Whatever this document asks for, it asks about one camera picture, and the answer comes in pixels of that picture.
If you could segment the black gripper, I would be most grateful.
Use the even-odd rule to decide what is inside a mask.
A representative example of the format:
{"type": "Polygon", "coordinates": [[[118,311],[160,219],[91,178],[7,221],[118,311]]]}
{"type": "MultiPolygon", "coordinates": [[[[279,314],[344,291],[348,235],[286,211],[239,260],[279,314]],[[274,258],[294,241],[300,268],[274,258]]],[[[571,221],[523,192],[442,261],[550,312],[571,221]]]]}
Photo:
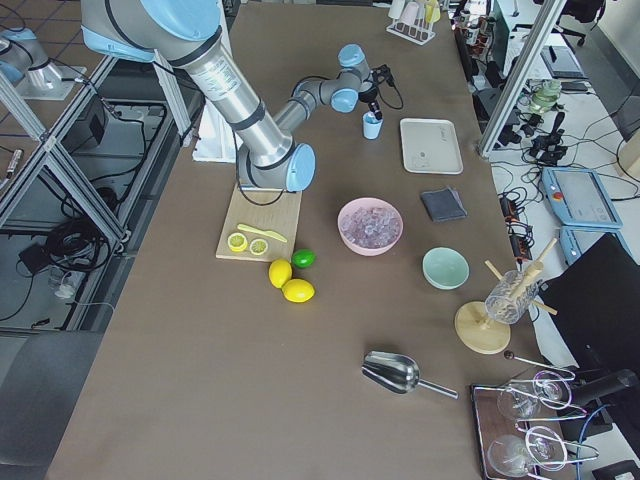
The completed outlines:
{"type": "Polygon", "coordinates": [[[363,85],[359,91],[359,100],[363,103],[368,103],[370,112],[376,120],[380,121],[383,118],[383,114],[377,101],[377,96],[378,87],[375,83],[363,85]]]}

